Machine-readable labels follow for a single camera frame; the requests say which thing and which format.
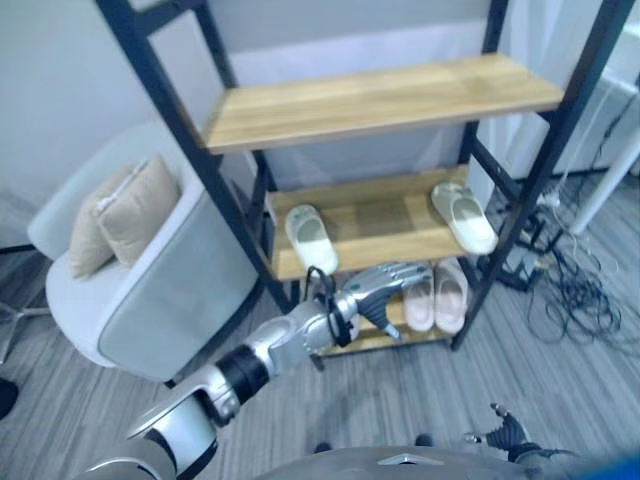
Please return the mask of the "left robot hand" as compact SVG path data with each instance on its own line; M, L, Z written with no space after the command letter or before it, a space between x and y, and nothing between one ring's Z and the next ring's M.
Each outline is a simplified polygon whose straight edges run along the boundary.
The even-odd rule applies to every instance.
M344 319L363 316L392 339L400 340L401 333L389 321L386 306L397 293L430 278L430 269L424 264L378 264L351 277L336 294L336 305Z

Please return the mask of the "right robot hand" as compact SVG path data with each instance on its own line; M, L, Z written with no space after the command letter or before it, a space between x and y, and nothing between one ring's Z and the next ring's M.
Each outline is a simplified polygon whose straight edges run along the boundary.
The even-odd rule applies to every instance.
M493 402L490 408L501 420L500 426L488 433L467 432L463 435L463 440L468 444L485 444L501 450L507 454L510 462L514 462L528 442L527 432L504 405Z

